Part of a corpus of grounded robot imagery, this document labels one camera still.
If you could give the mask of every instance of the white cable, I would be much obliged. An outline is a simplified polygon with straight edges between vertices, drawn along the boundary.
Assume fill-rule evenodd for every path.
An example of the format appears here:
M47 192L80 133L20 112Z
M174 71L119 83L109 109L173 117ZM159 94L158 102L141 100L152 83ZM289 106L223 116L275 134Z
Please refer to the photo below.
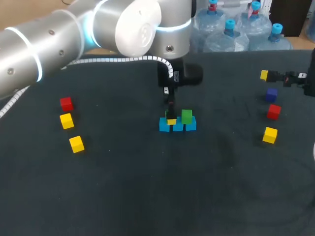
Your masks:
M30 86L17 91L14 96L7 102L7 104L0 110L0 119L7 113L10 108L16 103L16 101L22 96L22 94L29 88Z
M171 63L163 58L155 57L155 56L142 56L138 58L89 58L89 59L80 59L74 60L70 62L68 65L77 65L77 64L84 64L84 63L97 63L97 62L132 62L132 61L140 61L140 60L154 60L163 63L168 70L168 76L170 78L173 77L174 71Z
M83 63L100 63L100 62L132 62L139 60L154 60L163 63L166 65L168 70L168 76L173 77L174 71L171 63L163 58L155 56L143 56L138 58L89 58L89 59L80 59L70 62L68 65L77 65ZM8 101L8 103L0 110L0 119L10 110L10 108L16 103L16 101L22 96L22 94L29 88L25 87L20 91L17 91L14 96Z

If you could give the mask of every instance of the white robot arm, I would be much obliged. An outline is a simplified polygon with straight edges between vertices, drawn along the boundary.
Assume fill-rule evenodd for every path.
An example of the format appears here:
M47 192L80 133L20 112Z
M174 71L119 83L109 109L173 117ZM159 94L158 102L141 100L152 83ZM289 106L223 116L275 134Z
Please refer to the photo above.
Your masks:
M0 32L0 99L41 81L85 52L176 59L189 51L192 0L76 0Z

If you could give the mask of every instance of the black table surface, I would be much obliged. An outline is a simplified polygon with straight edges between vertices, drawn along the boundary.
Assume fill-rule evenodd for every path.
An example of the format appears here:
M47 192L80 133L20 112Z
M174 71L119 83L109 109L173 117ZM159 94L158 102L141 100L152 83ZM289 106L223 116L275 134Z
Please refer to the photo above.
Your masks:
M307 72L311 51L188 56L204 68L179 88L195 132L160 133L155 62L70 66L30 87L0 120L1 236L315 234L315 98L260 80ZM266 118L278 89L278 121ZM60 98L75 127L63 130ZM262 142L278 129L274 145ZM85 151L73 154L80 135Z

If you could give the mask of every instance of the stacked blocks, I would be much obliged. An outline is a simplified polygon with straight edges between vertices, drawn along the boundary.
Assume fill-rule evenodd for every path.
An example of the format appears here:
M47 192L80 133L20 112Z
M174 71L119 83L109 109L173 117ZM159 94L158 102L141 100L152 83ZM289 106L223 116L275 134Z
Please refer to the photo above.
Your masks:
M192 110L182 110L182 123L183 124L192 123Z
M267 118L272 119L272 120L277 120L279 118L281 111L281 107L276 106L276 105L270 105L268 113L267 113Z
M63 125L63 129L69 129L74 127L71 114L65 114L60 116L61 124Z
M192 117L191 124L186 124L186 131L194 131L196 130L196 118Z
M165 112L165 117L159 119L160 132L179 132L196 130L196 118L192 115L192 110L182 110L181 117L174 117Z
M273 128L267 127L264 133L263 141L274 144L277 138L278 131Z
M70 97L60 99L60 105L61 105L64 112L73 111L73 105L72 105Z
M269 88L266 93L267 102L275 102L278 96L278 90L275 88Z
M73 153L77 153L84 150L82 139L80 136L69 139Z

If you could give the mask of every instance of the plastic water bottle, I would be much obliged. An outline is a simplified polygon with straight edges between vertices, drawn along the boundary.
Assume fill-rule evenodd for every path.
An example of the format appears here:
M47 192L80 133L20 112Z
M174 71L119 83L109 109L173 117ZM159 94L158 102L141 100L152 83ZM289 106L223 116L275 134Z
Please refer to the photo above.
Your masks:
M209 0L209 7L195 16L190 38L190 50L201 53L205 39L215 30L223 30L225 14L217 9L218 0Z
M281 35L282 29L283 26L281 24L272 25L269 37L262 36L254 42L251 42L250 51L293 49L292 44Z
M248 51L250 40L243 32L234 30L235 20L228 19L225 30L207 37L204 52L242 52Z
M313 16L310 20L310 25L306 31L306 35L308 38L315 43L315 11L313 13Z
M262 35L269 35L271 31L272 24L269 17L260 14L259 9L260 2L253 1L249 12L241 13L238 16L237 27L247 35L250 41Z

